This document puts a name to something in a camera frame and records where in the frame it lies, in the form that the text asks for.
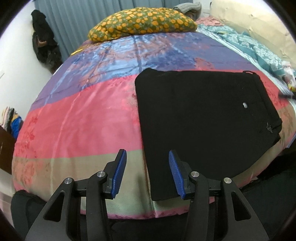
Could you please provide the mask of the black pants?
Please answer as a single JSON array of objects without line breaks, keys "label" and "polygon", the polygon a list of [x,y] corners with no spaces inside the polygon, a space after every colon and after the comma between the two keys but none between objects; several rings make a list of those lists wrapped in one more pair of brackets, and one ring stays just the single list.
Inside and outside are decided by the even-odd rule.
[{"label": "black pants", "polygon": [[158,71],[135,79],[144,155],[154,201],[177,196],[175,150],[209,179],[233,178],[280,140],[282,121],[251,71]]}]

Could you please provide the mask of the grey blue curtain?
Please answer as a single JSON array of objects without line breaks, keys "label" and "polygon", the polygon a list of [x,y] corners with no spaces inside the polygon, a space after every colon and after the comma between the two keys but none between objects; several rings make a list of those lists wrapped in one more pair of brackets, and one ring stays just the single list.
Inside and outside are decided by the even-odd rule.
[{"label": "grey blue curtain", "polygon": [[118,11],[134,7],[173,8],[180,0],[44,0],[34,1],[46,16],[65,61],[88,37],[101,20]]}]

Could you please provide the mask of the brown wooden cabinet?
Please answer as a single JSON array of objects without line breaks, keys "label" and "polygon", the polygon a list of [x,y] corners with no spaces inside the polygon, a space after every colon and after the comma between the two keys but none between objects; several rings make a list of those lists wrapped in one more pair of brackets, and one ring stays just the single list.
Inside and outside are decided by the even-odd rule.
[{"label": "brown wooden cabinet", "polygon": [[15,149],[16,139],[2,126],[0,127],[0,168],[11,174],[11,163],[13,160],[13,153]]}]

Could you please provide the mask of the green orange floral pillow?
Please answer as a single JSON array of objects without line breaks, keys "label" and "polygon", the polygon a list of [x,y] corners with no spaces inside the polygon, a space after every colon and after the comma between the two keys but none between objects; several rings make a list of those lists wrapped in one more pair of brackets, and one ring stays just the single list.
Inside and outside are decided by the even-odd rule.
[{"label": "green orange floral pillow", "polygon": [[194,32],[196,29],[194,20],[175,9],[137,7],[106,17],[89,31],[88,39],[102,43],[132,35]]}]

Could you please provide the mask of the grey knitted cloth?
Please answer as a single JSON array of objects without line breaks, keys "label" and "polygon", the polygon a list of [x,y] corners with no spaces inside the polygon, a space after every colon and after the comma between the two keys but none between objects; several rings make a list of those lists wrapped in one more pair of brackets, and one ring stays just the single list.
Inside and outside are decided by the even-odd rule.
[{"label": "grey knitted cloth", "polygon": [[202,4],[197,3],[182,3],[173,7],[174,10],[179,11],[180,13],[193,12],[196,13],[202,9]]}]

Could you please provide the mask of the colourful clothes pile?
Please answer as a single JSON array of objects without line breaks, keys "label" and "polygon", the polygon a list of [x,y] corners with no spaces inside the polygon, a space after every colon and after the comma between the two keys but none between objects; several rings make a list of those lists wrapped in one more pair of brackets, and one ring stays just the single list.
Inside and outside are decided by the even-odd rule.
[{"label": "colourful clothes pile", "polygon": [[1,127],[10,133],[15,139],[18,138],[23,120],[14,108],[7,106],[1,113]]}]

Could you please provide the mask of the black hanging bag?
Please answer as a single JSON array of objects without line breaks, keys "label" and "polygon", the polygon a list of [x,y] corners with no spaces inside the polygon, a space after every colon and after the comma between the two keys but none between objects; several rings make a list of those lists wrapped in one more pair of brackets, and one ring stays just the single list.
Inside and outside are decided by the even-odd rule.
[{"label": "black hanging bag", "polygon": [[62,65],[62,55],[54,33],[46,21],[46,16],[37,9],[31,12],[32,16],[32,44],[37,59],[54,74]]}]

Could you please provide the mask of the teal floral blanket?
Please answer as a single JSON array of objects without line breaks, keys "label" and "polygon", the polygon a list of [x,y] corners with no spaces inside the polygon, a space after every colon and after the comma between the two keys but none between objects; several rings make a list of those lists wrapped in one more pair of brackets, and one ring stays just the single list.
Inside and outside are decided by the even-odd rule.
[{"label": "teal floral blanket", "polygon": [[295,70],[290,62],[282,60],[264,44],[247,33],[240,34],[231,27],[198,24],[198,28],[211,32],[253,58],[259,66],[274,77],[284,81],[289,90],[295,92]]}]

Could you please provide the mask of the cream padded headboard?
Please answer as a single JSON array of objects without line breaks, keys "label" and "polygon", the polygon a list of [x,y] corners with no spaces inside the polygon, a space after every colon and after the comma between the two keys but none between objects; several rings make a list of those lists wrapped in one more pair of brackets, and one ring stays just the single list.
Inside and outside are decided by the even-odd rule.
[{"label": "cream padded headboard", "polygon": [[212,1],[210,15],[239,33],[248,33],[295,68],[295,41],[264,1]]}]

